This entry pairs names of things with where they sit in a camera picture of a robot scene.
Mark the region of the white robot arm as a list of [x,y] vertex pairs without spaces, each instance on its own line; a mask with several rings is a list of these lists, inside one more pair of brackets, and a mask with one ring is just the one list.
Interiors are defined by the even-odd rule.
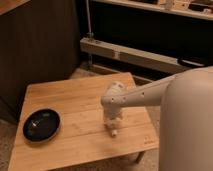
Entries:
[[115,81],[101,105],[108,125],[125,107],[159,106],[159,171],[213,171],[213,66],[130,90]]

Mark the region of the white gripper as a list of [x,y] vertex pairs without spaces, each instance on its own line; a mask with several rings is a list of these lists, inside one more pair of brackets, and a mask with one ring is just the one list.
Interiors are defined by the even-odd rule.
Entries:
[[116,126],[118,124],[118,120],[122,118],[123,116],[121,108],[103,108],[103,120],[106,126]]

